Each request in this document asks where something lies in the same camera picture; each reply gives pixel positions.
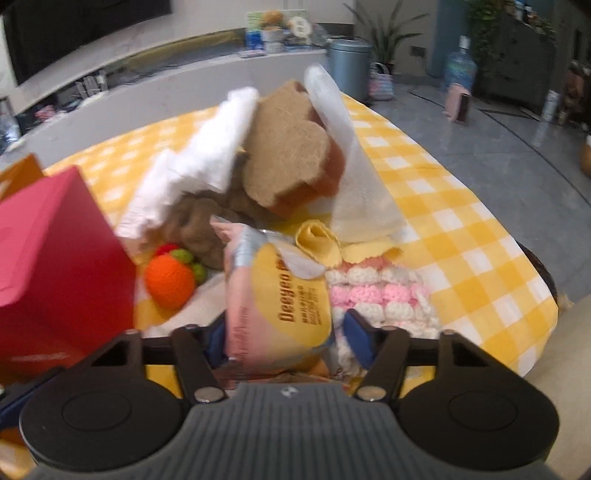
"brown plush toy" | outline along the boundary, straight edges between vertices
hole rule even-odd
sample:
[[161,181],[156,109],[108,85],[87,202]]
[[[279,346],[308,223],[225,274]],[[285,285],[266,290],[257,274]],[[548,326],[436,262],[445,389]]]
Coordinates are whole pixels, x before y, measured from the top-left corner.
[[163,237],[167,242],[181,245],[203,265],[215,270],[223,268],[224,244],[209,224],[212,215],[251,226],[277,219],[244,192],[242,169],[245,159],[244,154],[237,158],[227,193],[185,193],[173,205],[163,226]]

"gray trash can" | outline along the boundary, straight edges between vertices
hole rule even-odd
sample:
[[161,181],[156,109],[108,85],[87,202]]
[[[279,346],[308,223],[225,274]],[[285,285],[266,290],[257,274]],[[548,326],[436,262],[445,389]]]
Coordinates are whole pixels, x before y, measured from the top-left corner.
[[330,75],[341,92],[367,100],[371,45],[365,40],[333,40],[329,48]]

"gray metal bin lid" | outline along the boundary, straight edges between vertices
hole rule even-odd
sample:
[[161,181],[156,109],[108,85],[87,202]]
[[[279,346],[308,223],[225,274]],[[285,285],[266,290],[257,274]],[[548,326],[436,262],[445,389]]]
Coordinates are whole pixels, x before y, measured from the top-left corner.
[[330,48],[333,50],[353,51],[357,53],[369,53],[371,51],[371,45],[360,38],[355,40],[337,38],[330,42]]

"white tissue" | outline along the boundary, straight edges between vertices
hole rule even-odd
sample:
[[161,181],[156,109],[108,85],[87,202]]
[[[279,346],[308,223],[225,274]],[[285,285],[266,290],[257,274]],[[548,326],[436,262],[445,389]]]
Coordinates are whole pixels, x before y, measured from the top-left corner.
[[259,94],[251,87],[233,90],[216,115],[205,122],[180,153],[163,150],[144,176],[115,234],[132,255],[139,254],[148,230],[161,226],[184,192],[225,192],[238,148],[250,129]]

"television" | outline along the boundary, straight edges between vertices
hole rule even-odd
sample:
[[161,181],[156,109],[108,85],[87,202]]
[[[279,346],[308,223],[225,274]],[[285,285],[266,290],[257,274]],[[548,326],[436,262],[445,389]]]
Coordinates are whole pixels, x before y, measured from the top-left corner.
[[170,1],[16,0],[4,11],[4,32],[17,83],[82,45],[172,13]]

